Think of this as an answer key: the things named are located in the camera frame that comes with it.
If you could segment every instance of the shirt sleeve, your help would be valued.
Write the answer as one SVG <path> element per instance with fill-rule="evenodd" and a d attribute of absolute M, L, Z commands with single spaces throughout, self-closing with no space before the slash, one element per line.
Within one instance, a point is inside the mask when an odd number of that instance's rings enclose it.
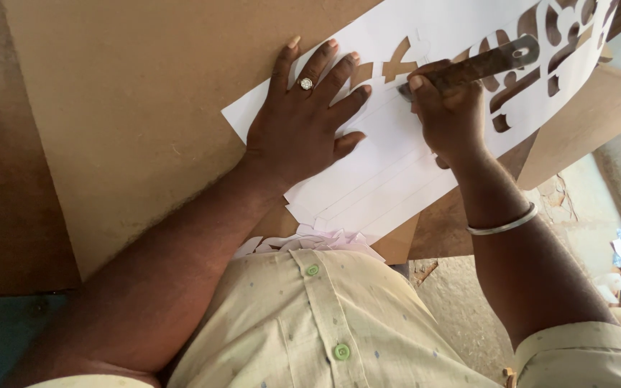
<path fill-rule="evenodd" d="M 152 388 L 130 377 L 108 374 L 72 375 L 31 385 L 28 388 Z"/>
<path fill-rule="evenodd" d="M 525 339 L 515 354 L 519 388 L 621 387 L 621 327 L 581 322 Z"/>

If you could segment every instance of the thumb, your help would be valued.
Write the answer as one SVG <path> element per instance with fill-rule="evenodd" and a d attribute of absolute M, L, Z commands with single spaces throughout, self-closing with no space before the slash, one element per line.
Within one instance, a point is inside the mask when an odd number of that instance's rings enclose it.
<path fill-rule="evenodd" d="M 356 148 L 356 145 L 366 138 L 366 134 L 363 132 L 351 132 L 335 140 L 335 162 L 348 154 Z"/>
<path fill-rule="evenodd" d="M 422 75 L 411 77 L 409 88 L 421 114 L 434 115 L 444 108 L 440 92 L 426 77 Z"/>

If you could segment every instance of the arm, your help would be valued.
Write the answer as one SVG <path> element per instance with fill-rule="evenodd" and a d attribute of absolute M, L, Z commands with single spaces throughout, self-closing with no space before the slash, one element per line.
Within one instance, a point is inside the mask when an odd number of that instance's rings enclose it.
<path fill-rule="evenodd" d="M 411 75 L 414 110 L 431 149 L 459 182 L 473 228 L 493 228 L 521 218 L 529 201 L 484 143 L 484 104 L 479 82 L 441 95 L 419 72 Z M 528 336 L 561 324 L 618 324 L 578 264 L 535 217 L 501 234 L 474 235 L 476 272 L 483 292 L 514 349 Z"/>
<path fill-rule="evenodd" d="M 362 133 L 335 131 L 367 101 L 358 88 L 329 108 L 358 55 L 347 55 L 314 91 L 287 90 L 298 38 L 281 53 L 248 134 L 246 154 L 220 181 L 145 232 L 87 281 L 28 350 L 9 387 L 79 374 L 125 375 L 154 386 L 155 374 L 201 321 L 229 260 L 293 184 L 349 154 Z M 301 78 L 317 83 L 337 52 L 325 42 Z"/>

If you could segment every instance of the forearm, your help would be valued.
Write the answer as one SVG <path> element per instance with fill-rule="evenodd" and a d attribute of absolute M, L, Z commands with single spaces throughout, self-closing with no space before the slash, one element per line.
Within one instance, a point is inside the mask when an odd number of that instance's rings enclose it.
<path fill-rule="evenodd" d="M 285 191 L 240 163 L 91 277 L 19 365 L 18 385 L 63 375 L 152 375 L 200 322 L 233 253 Z"/>
<path fill-rule="evenodd" d="M 491 228 L 523 216 L 529 202 L 487 152 L 452 166 L 469 225 Z M 512 345 L 561 324 L 616 321 L 577 262 L 540 218 L 501 234 L 474 235 L 480 285 Z"/>

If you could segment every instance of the ring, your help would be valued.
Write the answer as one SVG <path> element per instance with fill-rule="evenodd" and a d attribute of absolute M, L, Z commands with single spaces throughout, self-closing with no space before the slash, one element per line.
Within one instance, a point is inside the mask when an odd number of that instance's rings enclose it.
<path fill-rule="evenodd" d="M 303 78 L 299 80 L 299 85 L 301 85 L 303 90 L 306 91 L 313 87 L 313 81 L 311 81 L 309 78 Z"/>

